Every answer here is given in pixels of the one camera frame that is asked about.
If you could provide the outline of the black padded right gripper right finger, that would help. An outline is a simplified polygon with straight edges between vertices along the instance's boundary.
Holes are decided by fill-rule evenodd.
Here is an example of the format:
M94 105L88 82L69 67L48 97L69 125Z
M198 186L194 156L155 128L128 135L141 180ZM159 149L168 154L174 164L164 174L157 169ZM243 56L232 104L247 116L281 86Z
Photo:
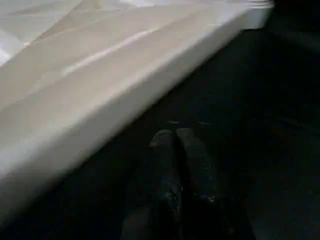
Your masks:
M191 128L176 130L183 154L188 227L200 240L235 240L237 231L217 165Z

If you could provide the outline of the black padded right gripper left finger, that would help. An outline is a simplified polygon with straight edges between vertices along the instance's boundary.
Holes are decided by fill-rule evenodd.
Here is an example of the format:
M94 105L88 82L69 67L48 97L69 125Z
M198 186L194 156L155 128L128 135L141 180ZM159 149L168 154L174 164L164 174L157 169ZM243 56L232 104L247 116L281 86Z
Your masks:
M167 129L151 139L126 192L123 240L181 238L181 180L174 134Z

